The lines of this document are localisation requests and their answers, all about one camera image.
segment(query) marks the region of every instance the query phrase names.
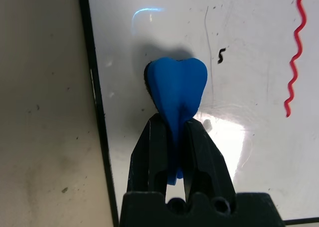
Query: white board surface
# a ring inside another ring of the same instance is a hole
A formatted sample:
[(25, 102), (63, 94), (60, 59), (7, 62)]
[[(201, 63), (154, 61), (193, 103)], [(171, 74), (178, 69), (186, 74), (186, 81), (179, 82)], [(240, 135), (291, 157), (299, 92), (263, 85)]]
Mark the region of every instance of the white board surface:
[[(237, 192), (268, 192), (283, 219), (319, 213), (319, 0), (303, 0), (304, 51), (292, 114), (296, 0), (89, 0), (119, 210), (130, 155), (156, 109), (143, 71), (196, 57), (209, 79), (196, 118), (222, 151)], [(222, 48), (223, 62), (218, 64)], [(167, 196), (182, 195), (182, 186)]]

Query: red marker line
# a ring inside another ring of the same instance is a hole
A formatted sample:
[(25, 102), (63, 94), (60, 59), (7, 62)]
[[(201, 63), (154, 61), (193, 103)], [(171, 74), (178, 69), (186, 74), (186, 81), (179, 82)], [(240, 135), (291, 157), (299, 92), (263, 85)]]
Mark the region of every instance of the red marker line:
[(294, 82), (297, 80), (298, 78), (298, 72), (297, 72), (297, 68), (295, 66), (295, 60), (298, 59), (302, 52), (303, 52), (303, 45), (301, 43), (301, 40), (299, 38), (299, 32), (304, 28), (304, 26), (306, 25), (306, 22), (307, 22), (307, 17), (306, 17), (306, 13), (304, 11), (304, 8), (303, 8), (303, 5), (301, 4), (301, 1), (302, 0), (297, 0), (296, 4), (297, 4), (297, 8), (299, 10), (299, 13), (301, 15), (301, 18), (302, 18), (302, 22), (301, 24), (298, 26), (298, 28), (294, 31), (294, 37), (295, 37), (295, 40), (296, 40), (296, 43), (297, 43), (297, 47), (298, 47), (298, 51), (297, 51), (297, 54), (295, 54), (292, 58), (291, 58), (291, 61), (290, 61), (290, 66), (291, 66), (291, 69), (293, 71), (293, 78), (289, 81), (288, 83), (288, 91), (289, 91), (289, 98), (284, 102), (284, 106), (285, 106), (285, 109), (286, 109), (286, 112), (287, 112), (287, 115), (286, 117), (289, 117), (290, 114), (291, 114), (291, 109), (290, 109), (290, 106), (289, 106), (289, 103), (294, 99), (295, 97), (295, 93), (294, 93), (294, 89), (293, 89), (293, 84)]

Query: black marker mark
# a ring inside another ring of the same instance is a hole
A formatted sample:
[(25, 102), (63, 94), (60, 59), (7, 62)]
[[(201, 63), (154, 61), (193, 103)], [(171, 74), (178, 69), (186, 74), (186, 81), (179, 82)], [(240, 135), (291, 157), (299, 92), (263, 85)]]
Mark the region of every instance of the black marker mark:
[(226, 51), (226, 48), (223, 48), (219, 51), (219, 54), (218, 54), (219, 60), (217, 62), (218, 64), (220, 64), (224, 60), (223, 56), (221, 55), (221, 52), (224, 52), (224, 51)]

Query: blue foam object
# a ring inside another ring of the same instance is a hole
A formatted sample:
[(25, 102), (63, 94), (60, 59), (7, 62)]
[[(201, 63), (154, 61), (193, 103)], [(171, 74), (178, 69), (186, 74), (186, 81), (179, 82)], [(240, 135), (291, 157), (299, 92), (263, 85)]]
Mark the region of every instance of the blue foam object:
[(178, 159), (179, 138), (186, 121), (197, 113), (207, 82), (207, 68), (198, 59), (160, 58), (149, 64), (147, 82), (161, 117), (169, 126), (174, 146), (168, 149), (168, 180), (182, 178)]

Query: smudge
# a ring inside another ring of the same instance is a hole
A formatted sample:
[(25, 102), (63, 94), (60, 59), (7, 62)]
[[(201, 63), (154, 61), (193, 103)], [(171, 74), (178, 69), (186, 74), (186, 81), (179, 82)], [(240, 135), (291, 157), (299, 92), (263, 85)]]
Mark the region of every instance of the smudge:
[(68, 191), (68, 188), (65, 187), (61, 192), (62, 192), (62, 193), (65, 193), (65, 192), (67, 192), (67, 191)]

